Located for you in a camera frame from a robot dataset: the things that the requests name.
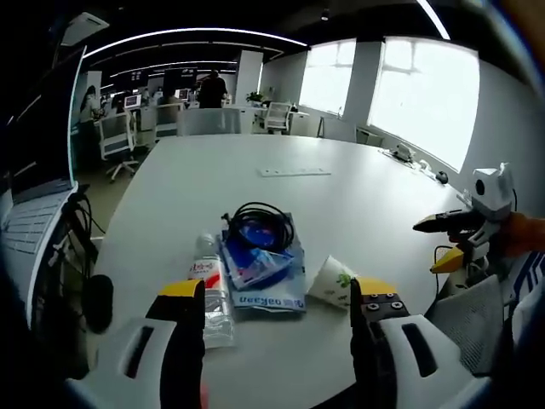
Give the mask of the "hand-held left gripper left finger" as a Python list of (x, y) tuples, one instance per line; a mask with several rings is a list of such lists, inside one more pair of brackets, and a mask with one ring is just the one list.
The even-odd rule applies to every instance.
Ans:
[(143, 318), (106, 336), (95, 367), (66, 386), (83, 408), (199, 408), (204, 357), (201, 279), (166, 285)]

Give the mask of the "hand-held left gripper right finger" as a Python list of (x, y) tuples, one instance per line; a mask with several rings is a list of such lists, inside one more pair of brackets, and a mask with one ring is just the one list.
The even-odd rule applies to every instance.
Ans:
[(350, 350), (359, 408), (470, 408), (488, 388), (462, 351), (378, 279), (350, 281)]

